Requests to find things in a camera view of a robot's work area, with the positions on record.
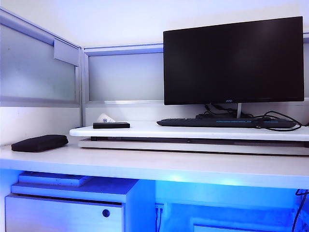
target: black keyboard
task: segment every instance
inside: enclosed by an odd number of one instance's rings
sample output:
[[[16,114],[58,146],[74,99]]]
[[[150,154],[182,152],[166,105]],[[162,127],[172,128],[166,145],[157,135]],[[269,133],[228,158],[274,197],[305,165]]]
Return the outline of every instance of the black keyboard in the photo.
[[[168,118],[158,121],[170,127],[236,127],[236,128],[292,128],[295,122],[281,118]]]

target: black pouch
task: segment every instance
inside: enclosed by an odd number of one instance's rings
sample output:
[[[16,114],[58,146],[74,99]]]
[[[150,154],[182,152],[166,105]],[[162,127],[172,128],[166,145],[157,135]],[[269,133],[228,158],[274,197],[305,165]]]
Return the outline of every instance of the black pouch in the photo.
[[[12,144],[12,151],[40,152],[62,147],[68,143],[65,135],[49,134]]]

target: desk surface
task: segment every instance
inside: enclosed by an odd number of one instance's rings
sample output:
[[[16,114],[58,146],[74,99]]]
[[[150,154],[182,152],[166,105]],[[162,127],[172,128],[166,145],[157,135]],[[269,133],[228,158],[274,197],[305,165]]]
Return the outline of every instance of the desk surface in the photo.
[[[295,131],[270,131],[255,128],[162,127],[152,121],[131,121],[130,128],[93,129],[82,127],[70,130],[72,136],[201,138],[309,141],[309,127]]]
[[[25,171],[309,189],[309,157],[65,147],[40,153],[1,148],[0,167]]]

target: monitor screen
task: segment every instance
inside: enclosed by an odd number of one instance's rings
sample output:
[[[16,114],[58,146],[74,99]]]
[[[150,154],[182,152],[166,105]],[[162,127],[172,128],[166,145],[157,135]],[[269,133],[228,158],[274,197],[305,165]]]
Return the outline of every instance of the monitor screen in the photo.
[[[164,104],[304,100],[302,17],[170,30]]]

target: wall socket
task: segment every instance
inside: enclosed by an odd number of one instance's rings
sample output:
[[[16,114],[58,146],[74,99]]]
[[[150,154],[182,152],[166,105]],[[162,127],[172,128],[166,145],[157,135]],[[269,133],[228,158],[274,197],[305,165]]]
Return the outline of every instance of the wall socket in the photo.
[[[156,208],[156,209],[162,209],[162,210],[164,210],[164,204],[155,203],[155,208]]]

